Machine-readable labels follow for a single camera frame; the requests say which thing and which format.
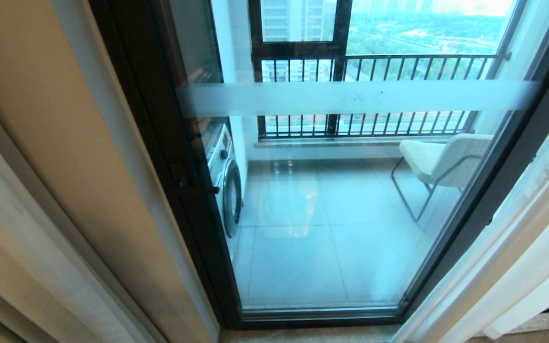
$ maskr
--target metal railing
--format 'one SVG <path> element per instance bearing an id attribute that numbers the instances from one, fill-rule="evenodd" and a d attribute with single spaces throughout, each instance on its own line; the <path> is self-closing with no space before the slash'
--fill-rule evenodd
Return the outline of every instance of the metal railing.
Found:
<path id="1" fill-rule="evenodd" d="M 351 55 L 339 59 L 261 59 L 262 82 L 486 80 L 506 55 Z M 381 137 L 468 132 L 475 111 L 342 113 L 259 117 L 259 137 Z"/>

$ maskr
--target window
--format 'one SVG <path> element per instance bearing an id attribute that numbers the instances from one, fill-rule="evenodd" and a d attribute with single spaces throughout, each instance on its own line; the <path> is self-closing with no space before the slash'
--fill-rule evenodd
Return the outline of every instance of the window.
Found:
<path id="1" fill-rule="evenodd" d="M 323 9 L 309 9 L 309 15 L 322 15 Z"/>
<path id="2" fill-rule="evenodd" d="M 264 17 L 285 17 L 287 9 L 265 9 Z"/>
<path id="3" fill-rule="evenodd" d="M 281 41 L 281 35 L 266 33 L 271 28 L 286 28 L 285 41 L 332 41 L 336 7 L 335 0 L 261 0 L 263 42 Z"/>
<path id="4" fill-rule="evenodd" d="M 264 0 L 262 2 L 264 6 L 278 6 L 284 7 L 287 6 L 287 0 Z"/>
<path id="5" fill-rule="evenodd" d="M 323 20 L 321 18 L 309 18 L 308 25 L 309 26 L 321 26 Z"/>
<path id="6" fill-rule="evenodd" d="M 268 36 L 284 36 L 287 35 L 287 29 L 266 29 L 264 34 Z"/>
<path id="7" fill-rule="evenodd" d="M 287 19 L 265 19 L 264 27 L 267 26 L 289 26 Z"/>

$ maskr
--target door handle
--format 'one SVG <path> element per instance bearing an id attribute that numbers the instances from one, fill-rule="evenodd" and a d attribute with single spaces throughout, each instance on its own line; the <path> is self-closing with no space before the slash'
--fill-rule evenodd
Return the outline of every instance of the door handle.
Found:
<path id="1" fill-rule="evenodd" d="M 220 187 L 191 187 L 188 186 L 188 182 L 185 178 L 185 172 L 183 171 L 183 165 L 181 163 L 169 163 L 169 171 L 174 182 L 177 184 L 173 191 L 177 195 L 196 197 L 199 195 L 218 194 Z"/>

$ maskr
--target frosted glass strip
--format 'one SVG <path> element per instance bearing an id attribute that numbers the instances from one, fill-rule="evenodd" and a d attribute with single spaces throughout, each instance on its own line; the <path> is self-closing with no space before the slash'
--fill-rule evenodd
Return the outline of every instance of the frosted glass strip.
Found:
<path id="1" fill-rule="evenodd" d="M 177 89 L 186 117 L 525 110 L 540 82 L 500 80 L 285 82 Z"/>

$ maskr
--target sky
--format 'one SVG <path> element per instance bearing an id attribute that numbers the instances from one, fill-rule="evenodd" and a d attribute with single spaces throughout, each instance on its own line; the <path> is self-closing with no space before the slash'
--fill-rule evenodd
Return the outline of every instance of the sky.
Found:
<path id="1" fill-rule="evenodd" d="M 364 7 L 369 9 L 371 4 L 387 0 L 354 0 L 353 7 Z M 390 3 L 404 2 L 405 0 L 388 0 Z M 418 5 L 425 0 L 418 0 Z M 510 11 L 510 7 L 516 0 L 433 0 L 434 12 L 460 11 L 464 15 L 488 15 L 496 17 L 505 17 Z"/>

